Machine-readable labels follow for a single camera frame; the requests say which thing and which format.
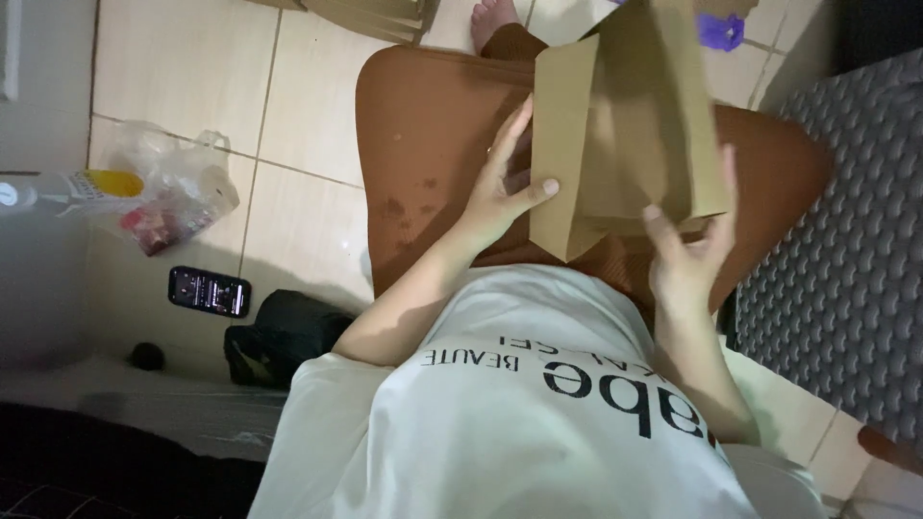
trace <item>black bag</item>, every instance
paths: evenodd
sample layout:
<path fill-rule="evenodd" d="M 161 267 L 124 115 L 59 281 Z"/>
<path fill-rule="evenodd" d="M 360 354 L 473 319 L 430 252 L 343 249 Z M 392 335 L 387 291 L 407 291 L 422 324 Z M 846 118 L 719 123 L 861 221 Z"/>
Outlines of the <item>black bag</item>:
<path fill-rule="evenodd" d="M 333 349 L 355 316 L 300 292 L 277 290 L 256 322 L 224 333 L 224 357 L 235 384 L 289 389 L 306 360 Z"/>

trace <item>bare foot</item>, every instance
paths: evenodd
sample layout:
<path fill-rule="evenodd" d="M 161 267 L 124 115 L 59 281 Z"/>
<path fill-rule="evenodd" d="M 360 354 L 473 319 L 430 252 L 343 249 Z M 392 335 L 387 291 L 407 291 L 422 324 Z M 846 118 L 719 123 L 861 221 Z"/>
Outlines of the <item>bare foot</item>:
<path fill-rule="evenodd" d="M 481 0 L 480 4 L 475 4 L 471 15 L 474 51 L 480 54 L 494 32 L 508 23 L 522 23 L 513 0 Z"/>

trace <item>phone screen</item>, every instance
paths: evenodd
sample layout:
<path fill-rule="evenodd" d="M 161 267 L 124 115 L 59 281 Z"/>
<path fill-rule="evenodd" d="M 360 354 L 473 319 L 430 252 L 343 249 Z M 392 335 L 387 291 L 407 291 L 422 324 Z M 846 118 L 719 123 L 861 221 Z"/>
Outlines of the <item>phone screen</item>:
<path fill-rule="evenodd" d="M 207 272 L 178 269 L 172 291 L 176 305 L 240 317 L 248 292 L 241 280 Z"/>

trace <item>brown pants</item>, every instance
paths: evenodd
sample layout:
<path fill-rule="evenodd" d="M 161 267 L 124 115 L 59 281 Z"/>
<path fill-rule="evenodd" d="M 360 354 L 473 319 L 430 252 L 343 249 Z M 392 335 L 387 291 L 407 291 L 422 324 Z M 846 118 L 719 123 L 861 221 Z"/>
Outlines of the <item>brown pants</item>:
<path fill-rule="evenodd" d="M 497 130 L 532 91 L 533 62 L 546 47 L 510 24 L 482 57 L 391 47 L 366 62 L 355 111 L 376 296 L 458 220 Z M 715 282 L 712 310 L 810 207 L 833 170 L 827 151 L 794 123 L 727 106 L 715 107 L 715 121 L 721 142 L 737 146 L 740 205 L 737 245 Z M 567 266 L 627 295 L 649 319 L 652 259 L 649 247 L 629 252 L 608 236 Z M 474 266 L 513 263 L 563 265 L 529 241 L 528 215 Z"/>

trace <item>tile floor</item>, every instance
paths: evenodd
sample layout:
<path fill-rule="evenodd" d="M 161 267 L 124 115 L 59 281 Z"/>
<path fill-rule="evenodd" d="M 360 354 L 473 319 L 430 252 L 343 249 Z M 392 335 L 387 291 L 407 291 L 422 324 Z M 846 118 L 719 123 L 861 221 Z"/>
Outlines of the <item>tile floor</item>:
<path fill-rule="evenodd" d="M 442 0 L 423 44 L 470 53 L 475 1 Z M 822 1 L 761 0 L 743 45 L 731 53 L 703 49 L 713 97 L 759 108 Z M 530 31 L 553 44 L 576 39 L 614 8 L 609 0 L 516 6 Z M 101 0 L 90 166 L 118 160 L 108 151 L 118 121 L 148 120 L 178 140 L 213 129 L 229 139 L 242 202 L 192 243 L 154 259 L 95 229 L 87 339 L 114 355 L 154 342 L 171 371 L 227 380 L 222 335 L 231 322 L 167 301 L 166 273 L 179 264 L 246 278 L 253 308 L 280 287 L 366 306 L 372 289 L 354 85 L 365 60 L 386 46 L 310 13 L 243 0 Z M 868 464 L 856 453 L 851 418 L 742 356 L 729 353 L 729 361 L 771 431 L 770 447 L 809 465 L 825 492 L 848 497 Z"/>

